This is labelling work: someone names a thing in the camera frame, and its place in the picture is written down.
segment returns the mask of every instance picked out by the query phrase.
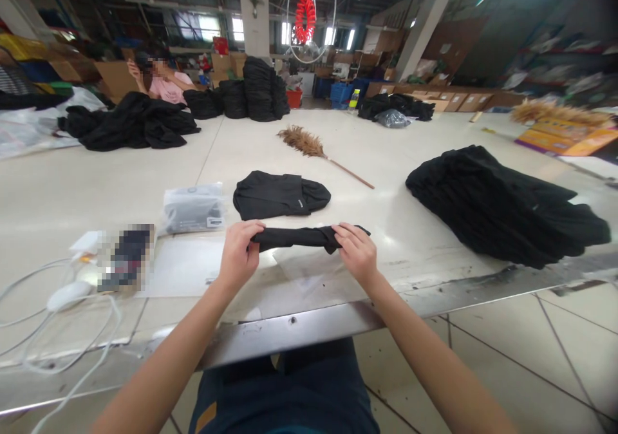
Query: black clothing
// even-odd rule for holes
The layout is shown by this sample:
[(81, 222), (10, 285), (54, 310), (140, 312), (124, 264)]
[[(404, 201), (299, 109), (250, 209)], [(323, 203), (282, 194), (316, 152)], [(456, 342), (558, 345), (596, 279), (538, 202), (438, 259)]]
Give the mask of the black clothing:
[(179, 147), (187, 143), (180, 135), (201, 130), (190, 114), (182, 112), (184, 107), (132, 91), (111, 112), (69, 107), (68, 116), (58, 119), (58, 127), (90, 151)]
[(320, 183), (262, 171), (251, 172), (234, 191), (234, 206), (243, 220), (310, 215), (329, 201), (330, 193)]
[(575, 191), (503, 167), (482, 146), (424, 162), (406, 187), (479, 254), (536, 269), (610, 242), (608, 224)]
[(223, 113), (223, 103), (218, 91), (187, 90), (182, 93), (191, 115), (198, 120), (207, 120)]
[(245, 82), (242, 80), (224, 80), (219, 83), (225, 116), (228, 118), (245, 118), (247, 116), (247, 98)]
[[(365, 233), (371, 233), (365, 228), (356, 225)], [(259, 243), (259, 251), (264, 252), (275, 247), (292, 247), (293, 245), (306, 245), (311, 247), (324, 247), (325, 251), (332, 254), (341, 246), (335, 239), (335, 230), (331, 227), (321, 228), (264, 228), (257, 233), (251, 241)]]
[(279, 120), (290, 112), (282, 79), (275, 69), (257, 57), (249, 56), (243, 67), (249, 118), (257, 122)]
[(375, 116), (388, 109), (400, 111), (407, 117), (418, 117), (421, 122), (429, 122), (435, 104), (428, 104), (412, 96), (386, 93), (365, 98), (360, 104), (359, 117), (375, 121)]
[(36, 110), (49, 109), (68, 101), (70, 96), (50, 94), (10, 94), (0, 91), (0, 110), (20, 110), (36, 107)]

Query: white table surface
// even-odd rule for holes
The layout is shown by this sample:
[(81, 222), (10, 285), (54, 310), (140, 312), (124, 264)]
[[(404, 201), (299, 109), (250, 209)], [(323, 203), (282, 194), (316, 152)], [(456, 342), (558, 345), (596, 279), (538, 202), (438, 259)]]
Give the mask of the white table surface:
[[(559, 160), (512, 142), (521, 128), (501, 114), (484, 114), (475, 124), (472, 114), (443, 113), (432, 122), (415, 122), (406, 129), (387, 129), (345, 111), (292, 110), (269, 123), (218, 117), (198, 121), (202, 132), (186, 137), (176, 149), (119, 149), (96, 153), (84, 148), (60, 149), (0, 162), (0, 287), (38, 266), (68, 256), (67, 248), (88, 230), (121, 229), (130, 223), (156, 223), (166, 189), (223, 182), (226, 222), (239, 221), (232, 205), (236, 182), (253, 170), (293, 173), (324, 184), (331, 202), (309, 217), (265, 220), (269, 227), (315, 227), (340, 221), (371, 231), (379, 249), (379, 264), (400, 292), (415, 283), (439, 283), (500, 271), (506, 263), (477, 256), (425, 209), (405, 188), (414, 168), (450, 149), (485, 146), (503, 165), (579, 193), (612, 226), (615, 248), (618, 191)], [(284, 145), (276, 133), (289, 124), (304, 126), (323, 140), (324, 151), (371, 182), (371, 190), (331, 163), (308, 158)], [(497, 133), (485, 133), (488, 127)], [(607, 249), (608, 246), (591, 248)], [(11, 321), (42, 308), (57, 288), (61, 270), (32, 278), (0, 304), (0, 321)], [(356, 301), (361, 288), (347, 274), (310, 294), (285, 279), (272, 259), (261, 255), (260, 269), (224, 315), (242, 320), (259, 309), (261, 318), (281, 316)], [(120, 301), (124, 319), (117, 335), (128, 342), (177, 323), (196, 298)], [(86, 345), (107, 314), (108, 305), (80, 305), (57, 317), (35, 346), (40, 355), (62, 354)], [(31, 332), (39, 322), (0, 328), (0, 352)], [(100, 342), (105, 342), (103, 334)], [(0, 366), (15, 364), (20, 349), (0, 357)]]

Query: table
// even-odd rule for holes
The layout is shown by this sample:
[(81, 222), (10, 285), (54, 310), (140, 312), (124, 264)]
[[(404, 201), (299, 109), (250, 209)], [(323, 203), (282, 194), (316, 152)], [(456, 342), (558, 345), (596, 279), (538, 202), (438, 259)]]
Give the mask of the table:
[[(414, 199), (404, 186), (408, 173), (448, 149), (481, 144), (502, 164), (574, 189), (574, 202), (589, 203), (618, 232), (618, 192), (602, 180), (580, 173), (559, 160), (517, 146), (521, 127), (500, 114), (442, 113), (429, 123), (386, 129), (345, 111), (292, 110), (269, 123), (218, 117), (200, 122), (202, 132), (187, 136), (184, 147), (166, 150), (119, 149), (93, 153), (61, 149), (0, 162), (1, 285), (48, 261), (67, 256), (83, 232), (120, 229), (129, 223), (153, 223), (162, 210), (165, 189), (223, 182), (227, 223), (239, 220), (231, 194), (252, 170), (295, 173), (324, 184), (329, 205), (308, 218), (266, 220), (271, 227), (318, 226), (349, 221), (372, 232), (379, 268), (421, 316), (526, 294), (575, 279), (606, 279), (618, 268), (613, 243), (588, 249), (541, 272), (510, 269), (506, 262), (477, 256)], [(325, 152), (375, 185), (371, 190), (325, 160), (302, 156), (286, 147), (277, 131), (288, 124), (305, 126), (321, 136)], [(484, 133), (487, 127), (496, 133)], [(0, 305), (9, 321), (44, 306), (57, 288), (58, 272), (33, 278)], [(118, 302), (124, 319), (105, 365), (80, 389), (80, 395), (117, 388), (157, 346), (153, 334), (173, 326), (196, 298), (134, 299)], [(107, 304), (84, 304), (63, 313), (34, 346), (55, 364), (85, 346), (107, 313)], [(300, 294), (272, 258), (261, 255), (260, 269), (223, 316), (224, 325), (204, 356), (205, 366), (271, 354), (382, 326), (362, 289), (343, 274), (332, 284)], [(38, 319), (0, 328), (3, 348), (19, 342)], [(105, 343), (109, 334), (98, 341)], [(0, 357), (0, 415), (61, 399), (92, 366), (99, 350), (89, 352), (70, 370), (41, 377), (17, 366), (18, 350)]]

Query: window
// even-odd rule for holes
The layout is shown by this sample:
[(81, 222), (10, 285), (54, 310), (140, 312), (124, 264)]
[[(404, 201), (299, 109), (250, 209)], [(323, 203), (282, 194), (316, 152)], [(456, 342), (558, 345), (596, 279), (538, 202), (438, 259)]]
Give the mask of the window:
[(213, 15), (178, 12), (176, 23), (185, 39), (212, 41), (215, 36), (221, 36), (219, 19)]
[(243, 20), (237, 17), (232, 18), (232, 31), (234, 32), (234, 41), (245, 40), (245, 29), (243, 27)]
[(324, 45), (331, 46), (335, 41), (335, 34), (337, 34), (337, 29), (332, 27), (326, 28), (326, 37), (324, 37)]
[(290, 24), (281, 22), (281, 44), (287, 46), (290, 44)]
[(352, 49), (352, 43), (354, 42), (354, 29), (350, 30), (350, 34), (348, 35), (348, 46), (346, 49), (350, 51)]

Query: white cable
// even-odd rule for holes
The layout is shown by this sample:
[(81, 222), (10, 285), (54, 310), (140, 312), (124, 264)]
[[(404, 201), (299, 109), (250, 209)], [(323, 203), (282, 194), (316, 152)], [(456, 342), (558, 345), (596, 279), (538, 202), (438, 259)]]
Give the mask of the white cable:
[[(73, 302), (78, 302), (84, 299), (91, 299), (93, 297), (101, 297), (99, 295), (92, 295), (92, 296), (83, 296), (83, 297), (77, 297), (76, 299), (73, 300)], [(113, 316), (113, 312), (114, 312), (114, 308), (115, 308), (115, 304), (116, 302), (113, 300), (112, 297), (112, 304), (114, 305), (113, 307), (111, 307), (109, 309), (109, 315), (108, 315), (108, 319), (105, 321), (105, 323), (103, 323), (103, 326), (101, 327), (101, 329), (98, 331), (97, 335), (94, 337), (94, 339), (92, 339), (92, 341), (90, 341), (90, 343), (84, 347), (84, 349), (77, 354), (76, 357), (74, 357), (69, 363), (67, 363), (64, 366), (58, 367), (58, 368), (42, 368), (40, 366), (34, 365), (32, 364), (30, 361), (28, 361), (28, 351), (30, 350), (30, 347), (32, 345), (32, 343), (36, 342), (39, 334), (41, 333), (41, 331), (43, 329), (45, 329), (45, 326), (40, 326), (36, 332), (34, 333), (34, 336), (32, 337), (32, 339), (30, 340), (30, 342), (28, 343), (28, 345), (26, 345), (26, 348), (24, 349), (24, 354), (21, 357), (21, 363), (30, 371), (32, 371), (33, 373), (39, 373), (39, 374), (60, 374), (63, 371), (67, 370), (68, 368), (70, 368), (71, 366), (73, 366), (75, 364), (75, 362), (77, 362), (87, 351), (88, 349), (93, 346), (95, 344), (95, 342), (97, 341), (97, 339), (99, 338), (99, 336), (101, 336), (101, 334), (103, 334), (103, 331), (105, 330), (105, 328), (107, 327), (107, 325), (109, 324), (109, 322), (111, 321), (111, 318)], [(49, 324), (49, 322), (52, 320), (52, 318), (54, 316), (56, 316), (56, 314), (58, 312), (60, 312), (61, 310), (56, 310), (55, 312), (52, 312), (49, 316), (48, 319), (46, 319), (46, 323), (45, 325)]]
[(105, 348), (103, 349), (103, 352), (101, 353), (101, 356), (98, 359), (97, 363), (95, 363), (95, 365), (92, 368), (90, 368), (90, 371), (88, 373), (86, 373), (84, 376), (82, 376), (82, 379), (77, 381), (77, 384), (73, 387), (73, 389), (71, 389), (71, 391), (67, 394), (67, 396), (60, 403), (60, 405), (58, 405), (54, 410), (52, 410), (47, 415), (45, 415), (37, 423), (37, 425), (32, 430), (32, 434), (39, 434), (41, 432), (41, 430), (43, 429), (43, 426), (45, 425), (47, 420), (50, 419), (52, 416), (54, 416), (59, 411), (61, 411), (65, 407), (65, 405), (67, 403), (69, 403), (69, 400), (71, 400), (71, 398), (75, 395), (75, 392), (77, 392), (79, 387), (84, 383), (84, 381), (86, 379), (88, 379), (90, 377), (90, 375), (92, 375), (92, 373), (95, 372), (95, 370), (99, 366), (101, 366), (101, 364), (105, 361), (105, 358), (108, 356), (109, 349), (111, 348), (111, 343), (113, 342), (114, 337), (116, 336), (116, 333), (118, 332), (118, 328), (120, 328), (120, 323), (122, 322), (122, 313), (121, 313), (120, 309), (118, 308), (118, 305), (116, 304), (116, 300), (114, 299), (114, 297), (111, 294), (108, 294), (108, 295), (106, 295), (104, 297), (107, 297), (110, 300), (110, 302), (111, 302), (109, 319), (111, 319), (111, 316), (113, 314), (116, 315), (116, 326), (114, 327), (114, 331), (112, 331), (111, 336), (109, 337), (108, 343), (105, 345)]
[[(9, 284), (7, 287), (5, 287), (2, 292), (0, 292), (0, 301), (2, 299), (4, 299), (6, 297), (6, 295), (18, 284), (20, 284), (22, 281), (25, 281), (26, 279), (30, 278), (31, 276), (36, 275), (37, 273), (40, 273), (44, 270), (50, 269), (50, 268), (54, 268), (54, 267), (61, 267), (61, 266), (69, 266), (70, 265), (70, 259), (60, 259), (60, 260), (54, 260), (53, 262), (49, 262), (46, 263), (45, 265), (43, 265), (42, 267), (31, 271), (30, 273), (28, 273), (25, 276), (22, 276), (21, 278), (19, 278), (17, 281), (14, 281), (13, 283)], [(43, 313), (46, 310), (46, 307), (43, 307), (42, 309), (34, 312), (33, 314), (30, 314), (28, 316), (24, 316), (22, 318), (18, 318), (16, 320), (13, 321), (9, 321), (8, 323), (0, 323), (0, 328), (6, 328), (7, 326), (12, 326), (12, 325), (16, 325), (17, 323), (21, 323), (22, 321), (26, 321), (27, 319), (30, 319), (32, 317), (35, 317), (38, 314)]]

